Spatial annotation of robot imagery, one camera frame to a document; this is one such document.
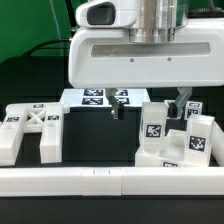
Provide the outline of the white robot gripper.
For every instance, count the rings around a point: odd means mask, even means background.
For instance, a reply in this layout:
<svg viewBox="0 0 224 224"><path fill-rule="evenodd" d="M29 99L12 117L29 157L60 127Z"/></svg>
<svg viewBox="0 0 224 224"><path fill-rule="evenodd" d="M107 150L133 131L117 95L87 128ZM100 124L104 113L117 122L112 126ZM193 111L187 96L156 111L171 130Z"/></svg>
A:
<svg viewBox="0 0 224 224"><path fill-rule="evenodd" d="M187 0L80 5L69 82L76 88L178 87L168 117L181 117L191 87L224 85L224 18L190 19L187 11Z"/></svg>

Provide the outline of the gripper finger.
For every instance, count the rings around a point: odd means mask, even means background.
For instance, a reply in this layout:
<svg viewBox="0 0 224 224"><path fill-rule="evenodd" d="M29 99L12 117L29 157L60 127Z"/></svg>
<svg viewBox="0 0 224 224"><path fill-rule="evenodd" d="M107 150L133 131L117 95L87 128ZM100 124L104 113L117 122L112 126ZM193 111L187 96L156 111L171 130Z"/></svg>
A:
<svg viewBox="0 0 224 224"><path fill-rule="evenodd" d="M111 114L115 120L120 120L123 118L124 107L116 100L116 91L116 88L109 88L105 90L105 94L109 104L112 106Z"/></svg>

